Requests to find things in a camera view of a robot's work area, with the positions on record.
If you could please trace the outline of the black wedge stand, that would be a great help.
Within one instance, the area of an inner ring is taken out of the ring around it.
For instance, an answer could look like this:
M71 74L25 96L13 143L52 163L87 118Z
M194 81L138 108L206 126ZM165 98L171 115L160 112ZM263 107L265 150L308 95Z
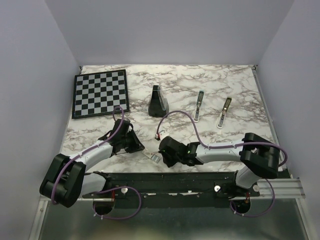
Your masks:
M150 101L148 104L148 115L155 118L163 118L169 112L168 100L163 96L160 85L153 85Z

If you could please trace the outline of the small staple box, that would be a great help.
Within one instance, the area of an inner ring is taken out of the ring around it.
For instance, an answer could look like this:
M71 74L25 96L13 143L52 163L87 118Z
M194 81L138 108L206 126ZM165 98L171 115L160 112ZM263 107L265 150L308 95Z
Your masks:
M146 150L146 149L144 149L144 150L142 151L142 153L143 153L146 157L148 157L149 159L151 159L152 154L154 154L153 152L150 152L150 151L148 151L148 150Z

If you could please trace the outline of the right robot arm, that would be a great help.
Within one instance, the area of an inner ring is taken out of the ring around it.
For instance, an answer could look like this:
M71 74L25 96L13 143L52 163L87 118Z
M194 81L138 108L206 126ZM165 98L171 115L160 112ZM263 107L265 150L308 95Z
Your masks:
M167 167L181 163L193 167L211 162L241 162L244 167L237 170L230 191L241 196L260 179L278 177L280 150L275 144L254 134L246 133L244 138L224 145L214 143L208 147L200 142L184 145L170 136L161 140L158 152Z

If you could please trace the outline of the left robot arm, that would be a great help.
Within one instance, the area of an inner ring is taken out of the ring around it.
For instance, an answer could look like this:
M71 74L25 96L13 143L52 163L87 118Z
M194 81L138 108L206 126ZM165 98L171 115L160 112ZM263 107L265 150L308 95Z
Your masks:
M96 193L104 198L110 194L111 185L104 173L88 170L121 151L135 153L144 150L129 120L117 119L111 131L100 137L95 144L78 154L57 154L40 185L39 193L54 204L71 207L83 195Z

